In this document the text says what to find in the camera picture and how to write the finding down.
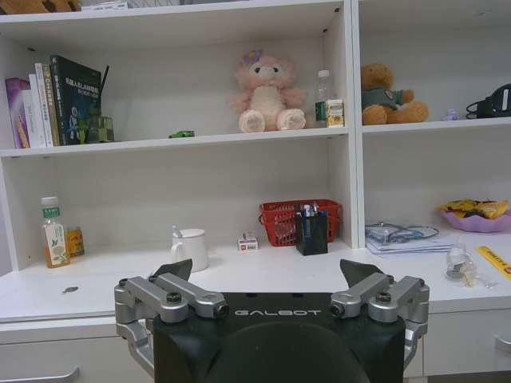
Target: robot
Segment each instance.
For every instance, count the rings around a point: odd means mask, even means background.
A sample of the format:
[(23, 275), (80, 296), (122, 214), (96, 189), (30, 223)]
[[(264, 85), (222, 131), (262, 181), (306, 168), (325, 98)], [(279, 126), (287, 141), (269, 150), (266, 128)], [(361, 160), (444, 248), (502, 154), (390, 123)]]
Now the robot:
[(349, 289), (333, 294), (222, 294), (188, 282), (191, 260), (163, 265), (115, 287), (117, 333), (156, 383), (401, 383), (429, 287), (340, 266)]

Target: purple bowl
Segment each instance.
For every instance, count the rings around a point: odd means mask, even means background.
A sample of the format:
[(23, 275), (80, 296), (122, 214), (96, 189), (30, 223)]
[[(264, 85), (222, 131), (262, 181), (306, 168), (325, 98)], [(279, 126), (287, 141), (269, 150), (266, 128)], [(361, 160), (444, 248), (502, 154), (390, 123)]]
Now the purple bowl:
[(479, 215), (460, 218), (452, 212), (440, 211), (442, 217), (447, 219), (452, 227), (476, 233), (497, 233), (511, 227), (511, 211), (497, 219), (486, 219)]

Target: teddy bear's head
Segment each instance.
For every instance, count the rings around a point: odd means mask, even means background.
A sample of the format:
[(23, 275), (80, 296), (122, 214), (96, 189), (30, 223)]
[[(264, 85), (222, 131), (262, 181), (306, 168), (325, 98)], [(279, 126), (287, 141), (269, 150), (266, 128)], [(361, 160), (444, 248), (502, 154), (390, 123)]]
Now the teddy bear's head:
[(253, 50), (239, 63), (236, 79), (243, 90), (254, 90), (265, 85), (285, 89), (295, 82), (296, 70), (289, 60), (263, 55), (262, 50)]
[(394, 74), (392, 70), (384, 64), (365, 65), (360, 70), (362, 78), (362, 90), (373, 88), (390, 89), (394, 83)]

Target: teddy bear's green shirt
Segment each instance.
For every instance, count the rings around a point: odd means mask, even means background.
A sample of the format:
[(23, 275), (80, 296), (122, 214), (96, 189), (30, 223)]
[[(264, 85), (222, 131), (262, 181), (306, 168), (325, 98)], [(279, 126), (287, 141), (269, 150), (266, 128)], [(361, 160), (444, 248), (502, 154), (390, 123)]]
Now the teddy bear's green shirt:
[(402, 90), (389, 90), (385, 88), (373, 88), (362, 91), (362, 110), (371, 105), (388, 106), (393, 110), (398, 105), (403, 105)]

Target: white mug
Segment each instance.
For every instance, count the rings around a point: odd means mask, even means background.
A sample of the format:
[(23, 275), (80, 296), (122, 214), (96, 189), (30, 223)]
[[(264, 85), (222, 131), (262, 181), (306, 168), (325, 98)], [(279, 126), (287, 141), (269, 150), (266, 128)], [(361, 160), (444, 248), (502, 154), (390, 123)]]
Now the white mug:
[(171, 263), (191, 259), (193, 262), (192, 273), (204, 270), (209, 264), (204, 230), (184, 229), (181, 230), (181, 233), (183, 238), (172, 233)]

